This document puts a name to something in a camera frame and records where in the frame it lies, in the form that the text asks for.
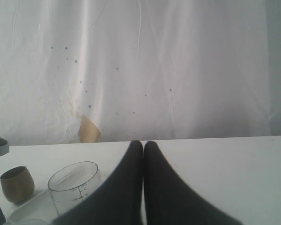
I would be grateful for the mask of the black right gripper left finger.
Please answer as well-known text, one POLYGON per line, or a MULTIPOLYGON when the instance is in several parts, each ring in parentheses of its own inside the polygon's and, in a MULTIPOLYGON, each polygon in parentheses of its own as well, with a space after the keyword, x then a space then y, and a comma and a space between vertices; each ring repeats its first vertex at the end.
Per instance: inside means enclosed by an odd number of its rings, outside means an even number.
POLYGON ((107 180, 53 224, 140 225, 142 182, 143 146, 140 141, 132 141, 107 180))

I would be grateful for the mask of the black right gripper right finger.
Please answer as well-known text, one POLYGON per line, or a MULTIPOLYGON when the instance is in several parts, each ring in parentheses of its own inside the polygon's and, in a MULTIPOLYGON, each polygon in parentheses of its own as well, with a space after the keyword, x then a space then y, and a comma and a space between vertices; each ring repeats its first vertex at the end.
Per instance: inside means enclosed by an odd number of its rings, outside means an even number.
POLYGON ((241 224, 191 189, 153 141, 144 148, 144 196, 149 225, 241 224))

